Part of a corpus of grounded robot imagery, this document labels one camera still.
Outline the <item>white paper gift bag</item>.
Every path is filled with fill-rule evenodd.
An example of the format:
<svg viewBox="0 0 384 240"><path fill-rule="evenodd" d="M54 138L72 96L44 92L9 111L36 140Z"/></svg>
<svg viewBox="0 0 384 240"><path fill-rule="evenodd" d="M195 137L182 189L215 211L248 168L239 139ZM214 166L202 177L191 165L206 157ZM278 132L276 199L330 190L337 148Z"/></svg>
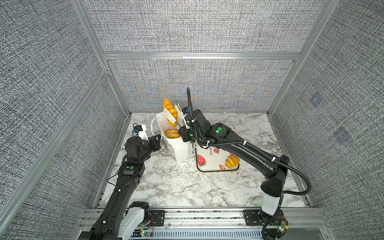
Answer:
<svg viewBox="0 0 384 240"><path fill-rule="evenodd" d="M165 131L173 130L175 128L171 127L163 112L156 114L156 120L160 128L162 140L165 142L167 149L175 159L176 163L179 164L195 156L195 150L191 143L183 142L181 137L175 139L167 138Z"/></svg>

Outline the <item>long striped croissant bread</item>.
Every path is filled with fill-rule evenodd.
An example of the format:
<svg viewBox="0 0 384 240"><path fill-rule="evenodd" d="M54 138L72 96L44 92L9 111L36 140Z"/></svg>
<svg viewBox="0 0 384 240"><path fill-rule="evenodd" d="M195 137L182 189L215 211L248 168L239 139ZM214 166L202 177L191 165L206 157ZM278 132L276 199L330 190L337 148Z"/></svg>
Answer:
<svg viewBox="0 0 384 240"><path fill-rule="evenodd" d="M168 100L168 99L164 99L163 101L163 108L164 109L167 109L168 112L170 113L171 116L174 117L175 121L178 120L178 113L175 109L175 107L171 104L171 101ZM175 123L173 123L167 116L166 116L166 119L168 120L169 124L172 126L172 127L176 127L177 125Z"/></svg>

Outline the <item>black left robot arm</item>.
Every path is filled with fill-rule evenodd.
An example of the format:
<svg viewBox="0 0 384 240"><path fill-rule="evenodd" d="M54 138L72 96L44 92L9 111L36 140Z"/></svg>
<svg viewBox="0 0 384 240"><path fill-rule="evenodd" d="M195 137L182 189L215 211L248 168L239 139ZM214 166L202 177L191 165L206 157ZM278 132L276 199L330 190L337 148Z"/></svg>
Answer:
<svg viewBox="0 0 384 240"><path fill-rule="evenodd" d="M134 136L127 140L114 192L91 230L80 233L80 240L128 240L140 224L150 221L149 203L133 202L128 212L126 208L144 174L145 161L161 149L161 138L155 135L143 140Z"/></svg>

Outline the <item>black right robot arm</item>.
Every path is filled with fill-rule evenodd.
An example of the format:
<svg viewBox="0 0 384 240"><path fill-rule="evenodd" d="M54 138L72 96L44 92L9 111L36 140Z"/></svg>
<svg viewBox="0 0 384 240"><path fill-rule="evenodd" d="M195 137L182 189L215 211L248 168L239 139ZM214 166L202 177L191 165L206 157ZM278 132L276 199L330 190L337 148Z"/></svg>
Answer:
<svg viewBox="0 0 384 240"><path fill-rule="evenodd" d="M287 178L287 169L278 165L279 157L252 145L222 123L210 124L200 110L188 111L184 122L185 126L179 130L183 141L196 143L203 149L227 151L266 177L261 184L264 199L260 215L263 218L276 218L284 198L283 187Z"/></svg>

